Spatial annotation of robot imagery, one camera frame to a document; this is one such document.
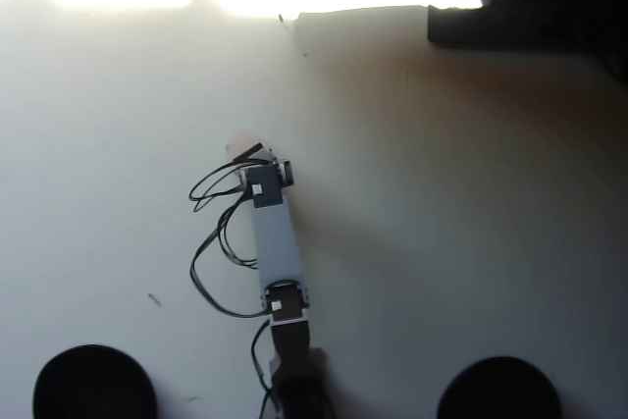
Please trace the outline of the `white pointed gripper finger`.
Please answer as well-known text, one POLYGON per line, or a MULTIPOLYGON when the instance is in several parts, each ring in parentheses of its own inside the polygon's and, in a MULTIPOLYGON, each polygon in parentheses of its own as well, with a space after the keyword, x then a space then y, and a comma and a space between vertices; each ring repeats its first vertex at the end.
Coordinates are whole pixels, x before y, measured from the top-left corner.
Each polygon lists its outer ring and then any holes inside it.
POLYGON ((233 164, 263 164, 264 159, 259 158, 259 153, 264 150, 264 145, 258 142, 232 159, 233 164))

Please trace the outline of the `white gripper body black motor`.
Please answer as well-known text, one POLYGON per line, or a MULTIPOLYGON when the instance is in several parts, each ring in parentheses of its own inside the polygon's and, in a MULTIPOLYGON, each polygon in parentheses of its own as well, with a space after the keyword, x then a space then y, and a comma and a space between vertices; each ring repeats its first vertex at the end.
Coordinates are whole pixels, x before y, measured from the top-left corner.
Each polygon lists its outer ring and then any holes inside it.
POLYGON ((289 159, 278 157, 271 148, 262 147, 259 156, 274 164, 277 169, 281 187, 290 187, 294 185, 294 174, 291 161, 289 159))

